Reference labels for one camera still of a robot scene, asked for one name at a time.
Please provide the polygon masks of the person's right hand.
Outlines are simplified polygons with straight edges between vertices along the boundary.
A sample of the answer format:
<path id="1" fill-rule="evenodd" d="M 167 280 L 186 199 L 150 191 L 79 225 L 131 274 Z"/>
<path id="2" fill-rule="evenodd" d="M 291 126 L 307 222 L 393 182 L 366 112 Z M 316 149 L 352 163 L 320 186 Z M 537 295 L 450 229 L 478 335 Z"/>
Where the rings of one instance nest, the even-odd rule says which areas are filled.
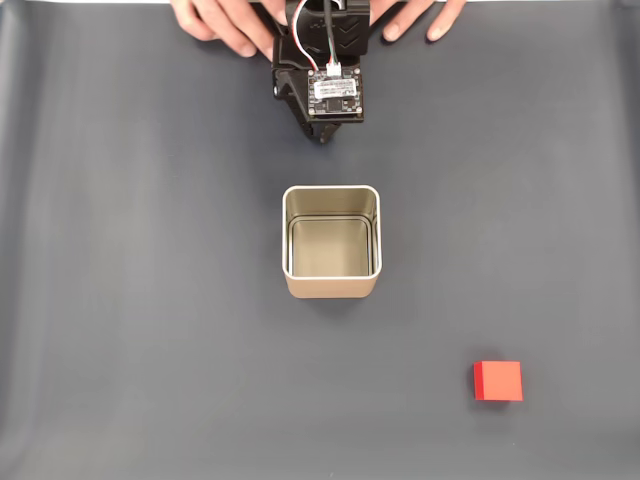
<path id="1" fill-rule="evenodd" d="M 219 40 L 243 58 L 260 52 L 273 59 L 273 34 L 249 1 L 174 0 L 170 5 L 179 26 L 197 40 Z"/>

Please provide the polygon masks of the person's left hand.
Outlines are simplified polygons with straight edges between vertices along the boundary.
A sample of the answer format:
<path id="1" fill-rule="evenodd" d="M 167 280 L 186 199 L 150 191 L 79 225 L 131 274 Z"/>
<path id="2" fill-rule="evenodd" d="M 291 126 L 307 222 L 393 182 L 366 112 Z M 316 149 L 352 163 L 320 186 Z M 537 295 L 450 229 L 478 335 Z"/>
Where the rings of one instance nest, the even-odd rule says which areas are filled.
<path id="1" fill-rule="evenodd" d="M 380 19 L 391 9 L 396 1 L 375 1 L 372 3 L 372 20 Z M 389 43 L 399 40 L 434 4 L 431 0 L 410 0 L 400 8 L 399 12 L 384 27 L 382 36 Z M 461 14 L 465 0 L 445 1 L 440 13 L 433 20 L 426 31 L 425 39 L 428 43 L 435 43 L 444 37 L 452 28 Z"/>

